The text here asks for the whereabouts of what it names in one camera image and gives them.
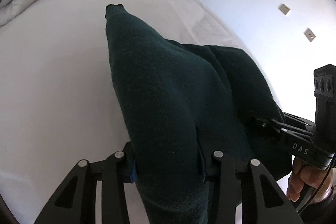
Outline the person right hand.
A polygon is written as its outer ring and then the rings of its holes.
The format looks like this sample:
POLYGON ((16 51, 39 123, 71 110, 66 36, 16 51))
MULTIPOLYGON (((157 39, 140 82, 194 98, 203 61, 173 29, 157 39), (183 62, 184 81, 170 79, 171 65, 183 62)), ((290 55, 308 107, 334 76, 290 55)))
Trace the person right hand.
MULTIPOLYGON (((326 174, 327 170, 320 170, 314 166, 306 165, 306 162, 295 157, 293 161, 293 170, 288 179, 286 196, 293 202, 298 201, 305 185, 318 189, 326 174)), ((311 203, 320 203, 326 200, 331 194, 332 186, 334 185, 333 171, 331 171, 311 203)))

